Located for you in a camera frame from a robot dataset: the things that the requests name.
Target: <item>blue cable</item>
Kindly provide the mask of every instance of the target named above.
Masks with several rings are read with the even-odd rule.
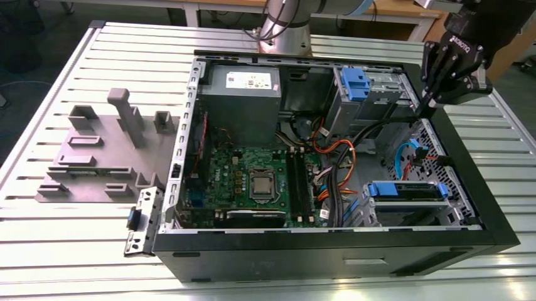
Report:
[[[396,150],[396,154],[395,154],[395,173],[396,173],[396,178],[399,180],[403,179],[403,168],[400,166],[400,158],[403,157],[403,153],[404,153],[404,148],[407,146],[414,147],[415,149],[419,148],[419,146],[414,143],[414,142],[406,142],[399,146],[399,149]]]

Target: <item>metal cylinder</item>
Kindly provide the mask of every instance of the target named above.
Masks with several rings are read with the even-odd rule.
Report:
[[[260,51],[309,55],[311,14],[351,14],[363,2],[364,0],[271,0],[268,18],[260,33]]]

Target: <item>table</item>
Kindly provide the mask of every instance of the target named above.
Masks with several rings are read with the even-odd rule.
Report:
[[[213,295],[218,300],[536,299],[536,143],[496,91],[447,111],[522,245],[424,277],[181,283],[158,258],[123,258],[129,204],[38,203],[34,195],[71,127],[74,105],[91,103],[98,114],[111,114],[107,92],[122,87],[144,115],[158,110],[181,115],[194,49],[252,52],[256,44],[226,29],[107,23],[87,30],[0,169],[0,295],[158,301],[214,300]],[[316,56],[419,63],[422,49],[422,43],[313,36]]]
[[[65,8],[71,8],[67,13],[73,13],[73,7],[66,5]],[[232,11],[238,13],[261,13],[265,0],[70,0],[74,3],[98,3],[98,4],[118,4],[130,6],[150,6],[158,8],[184,9],[186,14],[186,22],[192,27],[200,27],[201,10],[209,11]],[[377,22],[415,24],[416,27],[410,35],[408,41],[424,41],[428,31],[435,24],[435,21],[446,14],[442,11],[434,11],[414,5],[411,0],[376,0],[377,5]],[[313,14],[316,18],[348,19],[371,21],[373,8],[369,8],[365,14],[360,16],[345,16],[335,14]]]

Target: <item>gray 3d-printed part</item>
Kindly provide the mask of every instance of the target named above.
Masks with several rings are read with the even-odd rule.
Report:
[[[152,175],[152,180],[148,181],[145,179],[145,176],[142,173],[138,173],[138,177],[137,177],[137,188],[140,189],[145,189],[145,188],[150,188],[150,187],[160,187],[164,188],[165,185],[162,184],[160,178],[158,178],[158,174],[154,172]]]
[[[99,116],[90,105],[77,105],[67,118],[77,130],[93,130],[90,120],[99,119]]]
[[[41,185],[38,193],[43,196],[58,197],[69,194],[67,187],[57,182]]]
[[[95,166],[97,163],[94,156],[62,156],[58,160],[59,165],[69,166]]]
[[[134,119],[137,120],[137,122],[141,126],[141,129],[145,130],[145,124],[144,124],[144,118],[141,115],[141,110],[138,109],[138,107],[132,107],[132,109],[133,109]],[[121,120],[121,118],[118,118],[118,123],[119,123],[121,130],[125,132],[127,130],[127,128],[125,127],[123,121]]]
[[[132,196],[134,194],[127,183],[107,183],[105,192],[110,197]]]
[[[141,114],[138,110],[133,111],[129,96],[127,89],[113,88],[109,93],[109,103],[118,109],[122,125],[132,137],[134,147],[138,149],[145,147],[146,141],[142,133],[144,127],[141,127]]]
[[[142,186],[157,183],[160,187],[164,187],[166,184],[161,181],[168,179],[170,171],[177,129],[170,133],[160,134],[154,125],[154,116],[144,117],[148,145],[137,149],[133,147],[129,134],[118,125],[117,115],[101,115],[98,119],[89,119],[89,122],[93,130],[71,129],[69,133],[57,159],[49,168],[43,189],[37,195],[39,202],[133,203],[141,191],[137,187],[140,173],[145,176],[144,181],[138,180]],[[178,125],[178,117],[173,117],[173,124]],[[74,141],[79,141],[78,137],[89,137],[89,140],[93,140],[91,137],[99,137],[102,143],[73,144]],[[59,165],[62,156],[93,156],[97,164],[95,166]],[[46,185],[58,183],[63,184],[66,191],[62,189],[50,191]],[[107,184],[126,184],[133,193],[109,193]]]
[[[70,146],[102,146],[105,141],[101,136],[86,135],[71,137],[67,143]]]
[[[157,128],[157,133],[176,133],[174,119],[169,111],[157,111],[153,123]]]

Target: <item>power cable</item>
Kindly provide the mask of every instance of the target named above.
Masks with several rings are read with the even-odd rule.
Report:
[[[293,18],[292,18],[291,21],[285,24],[283,30],[281,30],[277,34],[273,34],[272,36],[267,36],[267,35],[265,35],[265,36],[263,36],[263,37],[258,37],[258,36],[254,36],[253,34],[250,34],[245,29],[242,29],[242,31],[248,34],[248,36],[249,36],[252,39],[254,39],[254,40],[258,41],[258,42],[261,42],[261,41],[271,41],[271,40],[276,39],[279,36],[281,36],[281,35],[284,34],[284,32],[288,30],[291,24],[293,23],[293,21],[295,21],[295,19],[296,19],[296,16],[297,16],[297,14],[299,14],[299,11],[300,11],[300,3],[301,3],[301,0],[299,0],[299,3],[297,3],[297,5],[296,5],[296,10],[295,10]],[[273,30],[275,30],[275,28],[276,28],[276,24],[277,24],[277,22],[280,22],[280,18],[281,18],[281,15],[283,15],[283,13],[284,13],[285,5],[287,5],[287,4],[284,3],[283,8],[281,8],[281,10],[280,10],[280,12],[279,12],[279,14],[277,14],[276,21],[273,22],[273,25],[272,25],[271,30],[267,31],[267,34],[269,34],[269,33],[273,32]]]

